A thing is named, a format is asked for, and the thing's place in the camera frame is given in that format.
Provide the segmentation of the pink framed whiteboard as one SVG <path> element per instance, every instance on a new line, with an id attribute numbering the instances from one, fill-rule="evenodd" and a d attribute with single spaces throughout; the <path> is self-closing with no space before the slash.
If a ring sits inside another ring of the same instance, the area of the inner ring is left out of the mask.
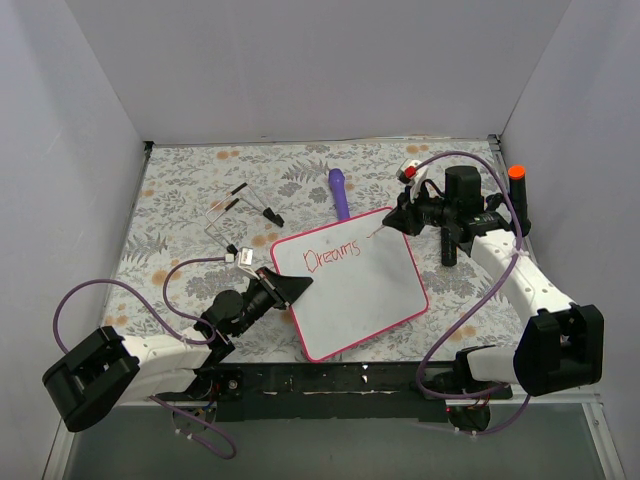
<path id="1" fill-rule="evenodd" d="M 277 273 L 313 279 L 291 307 L 309 361 L 325 361 L 428 310 L 406 236 L 385 227 L 367 238 L 390 211 L 373 210 L 272 245 Z"/>

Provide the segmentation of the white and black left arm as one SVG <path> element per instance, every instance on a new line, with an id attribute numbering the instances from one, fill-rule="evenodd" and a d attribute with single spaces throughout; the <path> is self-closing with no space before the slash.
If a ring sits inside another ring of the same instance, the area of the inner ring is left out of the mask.
<path id="1" fill-rule="evenodd" d="M 205 398 L 213 386 L 206 370 L 230 355 L 241 336 L 272 309 L 293 305 L 312 285 L 308 276 L 258 269 L 247 290 L 224 290 L 196 323 L 180 332 L 122 336 L 111 326 L 94 330 L 43 375 L 42 382 L 70 432 L 84 431 L 111 410 L 157 394 Z"/>

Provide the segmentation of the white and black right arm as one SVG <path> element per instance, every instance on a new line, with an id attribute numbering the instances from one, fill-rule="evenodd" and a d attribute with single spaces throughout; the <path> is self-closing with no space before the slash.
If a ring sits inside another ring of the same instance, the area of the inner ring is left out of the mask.
<path id="1" fill-rule="evenodd" d="M 592 385 L 602 377 L 602 313 L 562 293 L 517 247 L 531 226 L 525 175 L 523 168 L 515 168 L 506 192 L 483 196 L 474 166 L 447 168 L 443 189 L 420 173 L 415 162 L 398 170 L 405 190 L 383 226 L 409 236 L 426 226 L 439 228 L 442 264 L 453 266 L 459 251 L 467 254 L 494 280 L 495 292 L 507 298 L 524 327 L 512 348 L 459 351 L 447 379 L 422 379 L 425 388 L 471 398 L 499 384 L 517 384 L 537 397 Z"/>

